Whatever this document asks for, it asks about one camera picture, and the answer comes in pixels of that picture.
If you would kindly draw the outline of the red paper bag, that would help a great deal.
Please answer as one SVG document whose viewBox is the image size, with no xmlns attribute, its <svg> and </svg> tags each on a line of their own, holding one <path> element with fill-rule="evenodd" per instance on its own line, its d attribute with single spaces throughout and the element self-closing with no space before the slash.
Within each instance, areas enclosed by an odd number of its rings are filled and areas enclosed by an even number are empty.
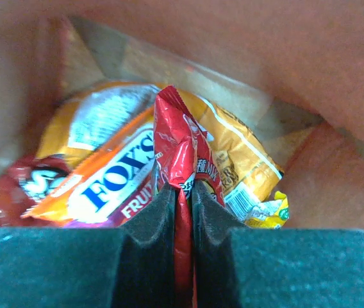
<svg viewBox="0 0 364 308">
<path fill-rule="evenodd" d="M 51 110 L 67 15 L 319 113 L 281 182 L 288 225 L 364 229 L 364 1 L 0 1 L 0 152 Z"/>
</svg>

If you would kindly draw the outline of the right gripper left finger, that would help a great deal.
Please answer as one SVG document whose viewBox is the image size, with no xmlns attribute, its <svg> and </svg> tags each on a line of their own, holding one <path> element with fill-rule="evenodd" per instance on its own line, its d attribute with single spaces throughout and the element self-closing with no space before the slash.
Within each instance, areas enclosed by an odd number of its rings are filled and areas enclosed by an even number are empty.
<svg viewBox="0 0 364 308">
<path fill-rule="evenodd" d="M 174 307 L 166 185 L 119 228 L 0 228 L 0 307 Z"/>
</svg>

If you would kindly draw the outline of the red snack packet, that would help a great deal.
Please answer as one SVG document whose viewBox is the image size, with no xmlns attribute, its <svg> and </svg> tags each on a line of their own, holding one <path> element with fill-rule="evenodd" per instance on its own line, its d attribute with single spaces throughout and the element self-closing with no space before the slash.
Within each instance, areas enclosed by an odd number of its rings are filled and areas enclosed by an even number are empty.
<svg viewBox="0 0 364 308">
<path fill-rule="evenodd" d="M 207 141 L 208 132 L 194 119 L 177 89 L 167 86 L 154 104 L 154 153 L 157 189 L 176 189 L 174 274 L 176 307 L 191 307 L 194 292 L 192 206 L 196 180 L 224 204 L 222 182 Z"/>
</svg>

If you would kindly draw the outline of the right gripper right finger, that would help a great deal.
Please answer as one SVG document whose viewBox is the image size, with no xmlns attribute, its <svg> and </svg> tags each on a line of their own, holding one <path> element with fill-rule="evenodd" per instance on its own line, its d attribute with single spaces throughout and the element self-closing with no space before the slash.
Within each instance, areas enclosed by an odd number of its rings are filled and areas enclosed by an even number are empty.
<svg viewBox="0 0 364 308">
<path fill-rule="evenodd" d="M 254 229 L 192 190 L 199 307 L 364 307 L 364 231 Z"/>
</svg>

